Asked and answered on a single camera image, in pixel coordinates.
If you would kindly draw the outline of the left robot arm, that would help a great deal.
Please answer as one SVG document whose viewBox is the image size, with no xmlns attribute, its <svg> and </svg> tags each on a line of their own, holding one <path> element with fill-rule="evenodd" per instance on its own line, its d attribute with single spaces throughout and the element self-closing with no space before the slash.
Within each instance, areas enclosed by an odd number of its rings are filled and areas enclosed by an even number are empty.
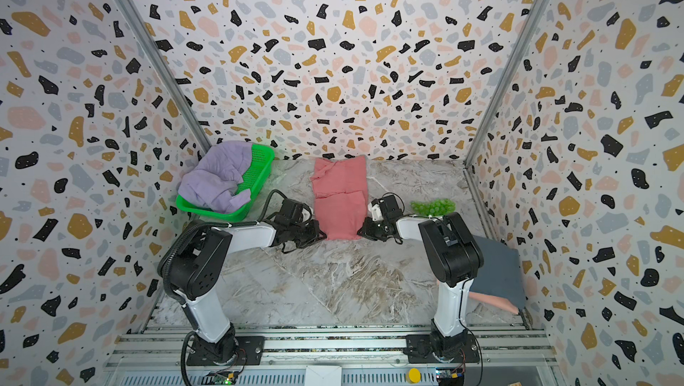
<svg viewBox="0 0 684 386">
<path fill-rule="evenodd" d="M 235 327 L 224 314 L 218 288 L 229 255 L 256 248 L 308 248 L 327 238 L 307 204 L 285 198 L 279 211 L 237 223 L 195 220 L 162 257 L 158 274 L 165 294 L 191 324 L 193 354 L 225 365 L 238 354 Z"/>
</svg>

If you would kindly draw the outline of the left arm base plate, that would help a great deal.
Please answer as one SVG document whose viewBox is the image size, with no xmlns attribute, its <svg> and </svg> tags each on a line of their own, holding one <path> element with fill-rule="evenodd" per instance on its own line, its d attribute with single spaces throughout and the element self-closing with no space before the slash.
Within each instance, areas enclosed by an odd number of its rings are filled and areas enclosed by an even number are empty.
<svg viewBox="0 0 684 386">
<path fill-rule="evenodd" d="M 230 336 L 218 343 L 201 338 L 193 341 L 187 357 L 188 366 L 258 366 L 265 348 L 264 336 Z"/>
</svg>

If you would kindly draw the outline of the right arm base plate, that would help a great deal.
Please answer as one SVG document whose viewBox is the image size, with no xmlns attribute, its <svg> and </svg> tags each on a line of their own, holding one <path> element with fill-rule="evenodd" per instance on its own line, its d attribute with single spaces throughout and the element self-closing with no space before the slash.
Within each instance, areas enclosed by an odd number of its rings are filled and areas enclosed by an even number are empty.
<svg viewBox="0 0 684 386">
<path fill-rule="evenodd" d="M 412 364 L 480 362 L 479 346 L 467 331 L 451 337 L 443 337 L 440 332 L 410 334 L 405 339 L 403 354 Z"/>
</svg>

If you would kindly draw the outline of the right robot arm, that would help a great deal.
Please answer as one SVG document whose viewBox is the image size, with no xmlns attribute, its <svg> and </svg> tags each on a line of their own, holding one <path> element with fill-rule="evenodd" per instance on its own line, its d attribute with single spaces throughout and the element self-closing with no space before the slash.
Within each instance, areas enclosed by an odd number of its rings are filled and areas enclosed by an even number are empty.
<svg viewBox="0 0 684 386">
<path fill-rule="evenodd" d="M 458 213 L 442 217 L 406 215 L 397 195 L 389 193 L 369 204 L 358 235 L 372 241 L 390 239 L 402 245 L 422 242 L 438 287 L 437 308 L 428 334 L 406 337 L 404 354 L 413 364 L 478 362 L 477 339 L 466 326 L 470 288 L 484 266 L 484 255 Z"/>
</svg>

